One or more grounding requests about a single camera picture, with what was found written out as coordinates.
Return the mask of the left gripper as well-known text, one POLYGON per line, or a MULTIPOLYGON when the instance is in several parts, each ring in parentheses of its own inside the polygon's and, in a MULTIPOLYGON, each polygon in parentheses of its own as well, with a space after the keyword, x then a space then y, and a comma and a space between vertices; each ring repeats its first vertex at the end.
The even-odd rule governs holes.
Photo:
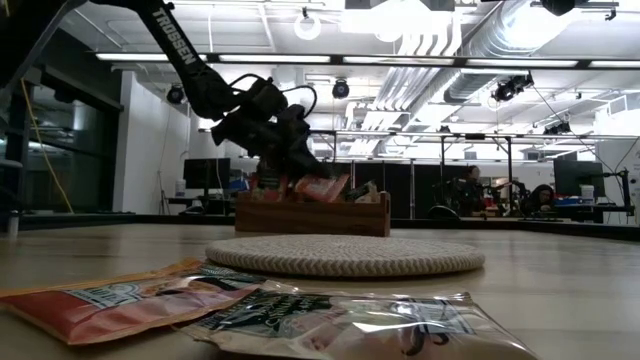
POLYGON ((245 149, 250 157, 260 158, 256 168, 260 189, 280 187, 277 171, 328 179, 332 176, 331 170, 307 147, 310 126, 304 120, 304 110, 303 106, 294 104, 277 114, 275 122, 257 122, 240 108, 212 127, 211 136, 216 145, 228 140, 245 149))

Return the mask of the red tea packet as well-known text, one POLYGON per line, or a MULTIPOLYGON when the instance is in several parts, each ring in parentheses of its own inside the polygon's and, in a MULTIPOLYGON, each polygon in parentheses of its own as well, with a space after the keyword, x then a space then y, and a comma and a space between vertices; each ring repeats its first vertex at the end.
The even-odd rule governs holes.
POLYGON ((286 176, 254 173, 249 182, 250 198, 255 201, 280 202, 287 196, 288 187, 286 176))

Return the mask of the orange tea packet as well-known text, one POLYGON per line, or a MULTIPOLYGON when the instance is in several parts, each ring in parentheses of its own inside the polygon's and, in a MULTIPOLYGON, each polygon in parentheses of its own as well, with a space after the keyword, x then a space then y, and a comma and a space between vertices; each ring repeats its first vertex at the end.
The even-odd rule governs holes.
POLYGON ((111 279, 0 292, 0 309, 68 345, 121 339, 227 308, 265 279, 187 258, 111 279))
POLYGON ((331 178, 307 175, 296 183, 294 191, 315 201, 331 203, 339 197, 348 180, 347 174, 331 178))

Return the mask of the wooden three-compartment box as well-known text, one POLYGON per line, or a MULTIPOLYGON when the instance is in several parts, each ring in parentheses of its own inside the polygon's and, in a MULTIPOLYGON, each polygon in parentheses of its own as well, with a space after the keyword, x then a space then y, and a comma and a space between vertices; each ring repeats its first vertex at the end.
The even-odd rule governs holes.
POLYGON ((388 237, 391 196, 381 192, 379 198, 374 203, 269 202, 241 193, 236 200, 235 230, 388 237))

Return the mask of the black metal rack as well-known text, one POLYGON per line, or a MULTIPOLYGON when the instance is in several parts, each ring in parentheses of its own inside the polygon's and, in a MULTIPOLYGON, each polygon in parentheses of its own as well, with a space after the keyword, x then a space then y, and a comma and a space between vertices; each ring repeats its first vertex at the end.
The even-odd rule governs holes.
POLYGON ((311 154, 323 162, 338 160, 340 143, 335 130, 311 129, 306 140, 311 154))

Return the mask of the black computer monitor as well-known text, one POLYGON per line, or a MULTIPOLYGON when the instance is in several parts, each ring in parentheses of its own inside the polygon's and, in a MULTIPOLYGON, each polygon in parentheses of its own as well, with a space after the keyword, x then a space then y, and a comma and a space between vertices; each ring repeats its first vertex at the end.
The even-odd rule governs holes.
POLYGON ((582 185, 591 185, 596 198, 606 196, 601 163, 555 159, 553 168, 557 194, 579 196, 582 194, 582 185))
POLYGON ((186 188, 228 189, 230 166, 229 158, 187 159, 183 170, 186 188))

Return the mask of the person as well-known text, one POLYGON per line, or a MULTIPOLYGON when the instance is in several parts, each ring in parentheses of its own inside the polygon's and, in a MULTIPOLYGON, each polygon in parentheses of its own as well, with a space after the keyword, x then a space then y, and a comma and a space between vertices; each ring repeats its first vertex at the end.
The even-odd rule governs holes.
POLYGON ((471 165, 454 183, 452 200, 461 217, 471 217, 486 210, 485 188, 480 182, 480 175, 480 169, 471 165))
POLYGON ((550 185, 537 186, 521 205, 525 216, 533 216, 537 213, 551 212, 554 207, 555 192, 550 185))

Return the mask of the silver metal post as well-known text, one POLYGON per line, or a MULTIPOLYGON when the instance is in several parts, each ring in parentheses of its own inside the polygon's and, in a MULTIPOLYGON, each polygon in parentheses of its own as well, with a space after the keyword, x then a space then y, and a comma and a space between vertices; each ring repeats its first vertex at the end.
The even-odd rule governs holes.
POLYGON ((8 239, 15 240, 17 238, 21 215, 22 212, 19 210, 10 210, 4 215, 5 233, 8 239))

